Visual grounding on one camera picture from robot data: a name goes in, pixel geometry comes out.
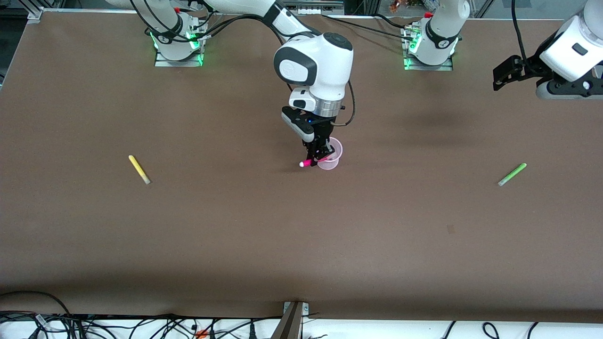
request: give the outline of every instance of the power cable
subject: power cable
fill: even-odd
[[[336,124],[334,122],[331,122],[331,125],[333,125],[335,127],[345,127],[345,126],[349,125],[354,120],[354,116],[356,116],[356,96],[354,95],[354,88],[352,88],[351,80],[347,81],[347,86],[350,88],[350,95],[352,96],[352,115],[350,116],[350,119],[345,124]]]
[[[532,331],[534,330],[534,328],[536,327],[536,325],[538,325],[538,322],[533,323],[532,326],[529,327],[528,338],[527,339],[530,339],[532,337]]]
[[[523,64],[535,75],[545,76],[546,74],[541,74],[539,72],[536,72],[534,70],[534,68],[532,68],[532,65],[528,62],[528,58],[526,56],[526,51],[523,46],[522,33],[519,30],[519,24],[517,23],[517,13],[516,13],[515,1],[516,0],[511,0],[511,17],[513,19],[513,27],[515,28],[515,34],[517,35],[517,43],[519,44],[519,51],[521,52],[521,55],[522,55]]]
[[[385,34],[385,35],[387,35],[387,36],[393,36],[393,37],[397,37],[397,38],[400,38],[400,39],[403,39],[403,40],[408,40],[408,41],[411,41],[411,40],[412,40],[412,38],[411,38],[411,37],[408,37],[408,36],[401,36],[401,35],[399,35],[399,34],[393,34],[393,33],[385,32],[385,31],[381,31],[381,30],[376,30],[376,29],[371,28],[371,27],[366,27],[366,26],[362,26],[362,25],[354,24],[353,22],[347,22],[347,21],[340,20],[340,19],[337,19],[337,18],[334,18],[334,17],[326,16],[326,15],[324,15],[324,14],[321,14],[321,15],[322,15],[323,17],[326,17],[327,19],[330,19],[330,20],[333,20],[333,21],[337,21],[337,22],[341,22],[341,23],[343,23],[343,24],[347,24],[347,25],[351,25],[351,26],[355,26],[355,27],[363,28],[363,29],[365,29],[365,30],[369,30],[369,31],[373,31],[373,32],[377,32],[377,33]]]
[[[489,326],[492,328],[492,330],[494,330],[494,335],[491,335],[488,330],[486,329],[486,327]],[[498,335],[498,331],[496,330],[496,326],[494,326],[494,324],[489,323],[489,322],[485,322],[482,324],[482,331],[484,331],[484,334],[490,338],[490,339],[500,339],[500,336]]]
[[[0,297],[5,297],[5,296],[13,296],[13,295],[18,295],[18,294],[38,294],[38,295],[41,295],[41,296],[46,296],[46,297],[49,297],[49,298],[51,298],[52,300],[56,301],[56,302],[57,302],[57,303],[58,303],[58,304],[61,306],[61,308],[62,308],[62,309],[65,311],[65,314],[67,314],[67,316],[68,316],[68,317],[71,317],[71,313],[70,313],[70,312],[69,312],[69,310],[67,309],[67,306],[65,306],[65,304],[64,304],[64,303],[63,303],[63,302],[62,302],[62,301],[61,301],[59,298],[57,298],[56,296],[53,296],[53,295],[52,295],[52,294],[50,294],[50,293],[46,293],[46,292],[40,292],[40,291],[28,291],[28,290],[22,290],[22,291],[12,291],[12,292],[6,292],[6,293],[2,293],[2,294],[0,294]],[[75,327],[75,326],[74,326],[74,324],[75,324],[75,323],[76,323],[76,321],[71,321],[71,322],[70,322],[70,330],[69,330],[69,332],[71,333],[72,338],[75,338],[75,337],[76,337],[76,336],[75,336],[75,328],[74,328],[74,327]],[[80,332],[80,338],[85,339],[85,338],[86,338],[86,336],[85,336],[85,334],[84,334],[84,332],[83,332],[83,330],[82,330],[82,328],[81,328],[81,322],[79,322],[79,323],[78,323],[78,325],[79,325],[79,328],[80,328],[80,329],[79,329],[79,332]]]
[[[392,26],[394,26],[394,27],[396,27],[396,28],[402,28],[402,29],[404,29],[404,26],[403,26],[403,25],[398,25],[397,23],[395,23],[395,22],[391,21],[391,20],[390,20],[388,17],[386,17],[385,15],[382,15],[382,14],[379,14],[379,13],[375,13],[375,14],[373,14],[373,16],[380,17],[381,19],[385,20],[385,22],[387,22],[388,24],[390,24],[390,25],[392,25]]]
[[[151,15],[153,16],[153,18],[162,26],[164,27],[166,30],[168,30],[169,33],[177,36],[177,37],[181,37],[184,40],[176,40],[176,39],[172,39],[173,42],[191,42],[191,41],[196,41],[196,38],[194,40],[191,40],[187,37],[183,37],[181,36],[179,33],[175,33],[171,28],[167,27],[161,20],[159,20],[159,18],[155,15],[155,12],[153,12],[153,10],[151,9],[151,7],[149,6],[147,0],[144,0],[145,5],[147,6],[147,9],[149,10],[149,12],[151,13]],[[132,5],[132,7],[134,8],[134,11],[136,12],[136,14],[138,14],[139,18],[142,20],[142,22],[145,23],[145,25],[151,30],[151,31],[156,31],[153,26],[151,26],[151,24],[149,24],[144,17],[142,17],[140,11],[138,10],[138,8],[136,7],[136,5],[134,5],[134,0],[130,0],[130,4]]]
[[[452,326],[454,326],[454,324],[456,324],[456,320],[450,323],[450,325],[448,325],[448,329],[446,330],[446,333],[444,334],[442,339],[448,339],[448,336],[450,335],[450,332],[452,331]]]

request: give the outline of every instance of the green led light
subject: green led light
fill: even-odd
[[[186,32],[186,38],[187,39],[194,39],[195,36],[193,34],[189,33],[189,32]],[[191,41],[190,44],[191,44],[191,48],[193,50],[199,48],[199,43],[197,41]]]
[[[155,49],[159,50],[159,47],[157,46],[157,41],[155,40],[155,37],[153,36],[152,33],[151,33],[151,39],[153,40],[153,46],[155,46]]]

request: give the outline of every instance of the clear plastic cup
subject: clear plastic cup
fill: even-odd
[[[341,145],[339,140],[330,137],[329,145],[333,147],[333,150],[335,150],[335,152],[331,153],[326,160],[318,162],[318,167],[322,168],[323,170],[332,170],[337,167],[337,164],[339,163],[339,158],[343,154],[343,146]]]

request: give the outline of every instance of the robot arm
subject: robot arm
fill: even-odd
[[[194,19],[177,14],[168,1],[129,1],[154,30],[158,50],[164,57],[181,60],[193,52],[191,46],[198,33],[190,22]],[[352,71],[352,44],[339,34],[321,34],[304,25],[280,0],[206,0],[205,3],[222,13],[250,14],[286,41],[274,55],[274,70],[283,81],[299,87],[291,92],[291,107],[283,107],[281,117],[302,138],[308,151],[306,159],[312,166],[333,153],[329,137]]]
[[[536,94],[544,99],[603,99],[603,0],[584,8],[522,60],[513,55],[494,69],[494,90],[540,77]]]
[[[426,65],[441,65],[454,53],[461,28],[469,18],[471,7],[467,0],[440,0],[434,16],[413,23],[418,34],[409,44],[409,52]]]

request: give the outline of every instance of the metal bracket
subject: metal bracket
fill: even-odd
[[[522,74],[524,66],[522,58],[519,55],[511,55],[500,65],[496,66],[492,70],[492,76],[494,77],[492,86],[494,90],[499,90],[508,83],[528,78],[530,74]]]
[[[486,0],[484,5],[478,10],[478,12],[475,14],[474,17],[478,17],[478,18],[484,17],[484,15],[486,15],[486,13],[488,12],[488,10],[490,9],[490,7],[492,6],[493,3],[494,3],[494,0]]]
[[[308,315],[309,307],[305,302],[286,302],[285,314],[280,319],[270,339],[300,339],[302,317]]]
[[[40,22],[42,13],[44,12],[44,3],[37,0],[19,0],[23,8],[29,13],[27,15],[28,24],[37,24]]]
[[[168,60],[157,52],[155,54],[155,67],[199,67],[203,66],[203,52],[205,51],[205,41],[201,42],[198,50],[194,51],[188,58],[184,60]]]

